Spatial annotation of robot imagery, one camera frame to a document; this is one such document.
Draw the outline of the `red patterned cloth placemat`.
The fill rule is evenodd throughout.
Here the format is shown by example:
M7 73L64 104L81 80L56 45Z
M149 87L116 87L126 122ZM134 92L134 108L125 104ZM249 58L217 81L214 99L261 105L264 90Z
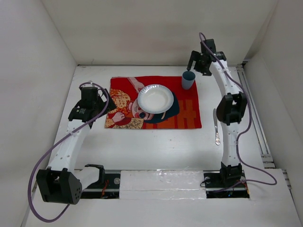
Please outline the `red patterned cloth placemat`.
M163 85L173 93L174 102L169 110L160 114L151 114L143 111L138 105L138 93L151 84ZM181 77L115 77L110 80L109 93L116 109L107 114L105 128L145 130L202 127L196 84L193 84L189 90L184 90L181 86Z

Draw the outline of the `blue plastic cup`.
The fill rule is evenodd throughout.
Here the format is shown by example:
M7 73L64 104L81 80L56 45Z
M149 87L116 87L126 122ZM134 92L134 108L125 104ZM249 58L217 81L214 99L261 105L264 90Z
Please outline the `blue plastic cup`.
M196 78L195 73L193 73L192 71L185 71L182 74L182 79L181 79L182 88L184 90L189 90L192 87L195 78Z

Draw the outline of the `white blue-rimmed plate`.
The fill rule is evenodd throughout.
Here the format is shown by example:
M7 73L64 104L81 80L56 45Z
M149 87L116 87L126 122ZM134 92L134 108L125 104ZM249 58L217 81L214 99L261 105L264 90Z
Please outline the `white blue-rimmed plate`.
M165 86L151 84L138 94L138 105L147 113L160 114L169 110L174 103L173 93Z

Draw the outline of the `silver table knife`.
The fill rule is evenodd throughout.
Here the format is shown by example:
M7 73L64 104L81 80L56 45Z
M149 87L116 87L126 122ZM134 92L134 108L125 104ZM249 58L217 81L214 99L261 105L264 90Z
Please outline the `silver table knife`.
M220 136L218 132L218 120L216 116L216 109L213 109L213 120L214 120L214 129L215 129L215 144L219 146L221 144Z

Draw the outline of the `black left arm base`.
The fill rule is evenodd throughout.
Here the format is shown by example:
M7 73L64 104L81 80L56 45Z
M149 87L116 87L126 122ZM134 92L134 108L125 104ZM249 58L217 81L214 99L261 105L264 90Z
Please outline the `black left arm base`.
M120 170L106 170L104 183L93 183L81 195L82 199L119 199Z

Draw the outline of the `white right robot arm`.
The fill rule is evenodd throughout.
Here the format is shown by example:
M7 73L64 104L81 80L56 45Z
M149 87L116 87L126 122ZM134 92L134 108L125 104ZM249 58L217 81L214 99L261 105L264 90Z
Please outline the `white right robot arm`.
M201 52L192 51L190 60L195 63L195 71L204 76L214 76L221 92L222 99L216 108L216 117L223 131L223 157L219 181L224 186L230 186L236 181L236 174L242 171L236 145L247 97L231 77L226 57L223 52L216 51L214 40L203 39L200 44Z

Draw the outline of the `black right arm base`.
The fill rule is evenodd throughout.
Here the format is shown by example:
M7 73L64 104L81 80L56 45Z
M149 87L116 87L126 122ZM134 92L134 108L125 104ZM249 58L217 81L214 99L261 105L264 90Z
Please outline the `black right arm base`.
M242 165L221 163L219 171L204 171L200 187L205 189L208 199L250 198Z

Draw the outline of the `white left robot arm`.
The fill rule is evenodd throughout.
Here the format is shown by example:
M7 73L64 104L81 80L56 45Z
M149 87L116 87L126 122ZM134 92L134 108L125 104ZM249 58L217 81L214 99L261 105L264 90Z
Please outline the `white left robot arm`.
M115 77L110 88L95 83L80 85L81 98L68 116L66 136L54 147L56 154L36 181L43 201L72 205L93 185L106 188L102 165L88 164L77 175L74 168L84 139L93 123L104 116L108 129L199 129L198 91L195 75Z

